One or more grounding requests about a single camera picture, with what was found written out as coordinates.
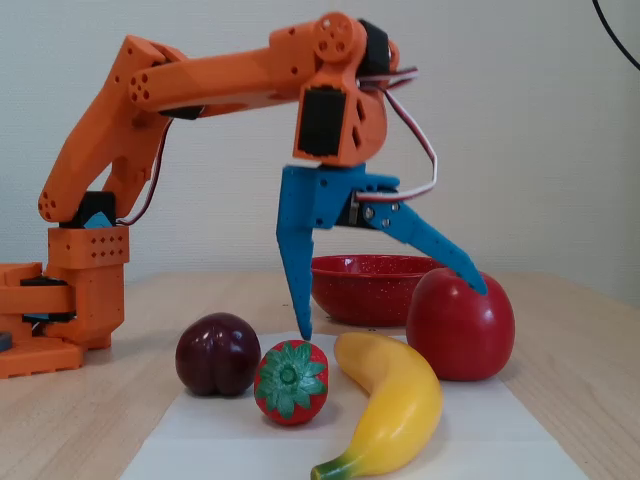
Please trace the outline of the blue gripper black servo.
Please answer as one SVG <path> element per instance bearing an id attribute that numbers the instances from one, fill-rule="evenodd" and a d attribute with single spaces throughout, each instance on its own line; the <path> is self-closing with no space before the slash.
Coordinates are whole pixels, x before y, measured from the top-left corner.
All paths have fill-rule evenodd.
<path id="1" fill-rule="evenodd" d="M 364 193 L 394 193 L 400 180 L 353 168 L 287 166 L 281 178 L 276 238 L 301 337 L 310 341 L 314 228 L 370 226 L 431 257 L 481 295 L 485 280 L 471 257 L 405 202 L 370 202 Z"/>

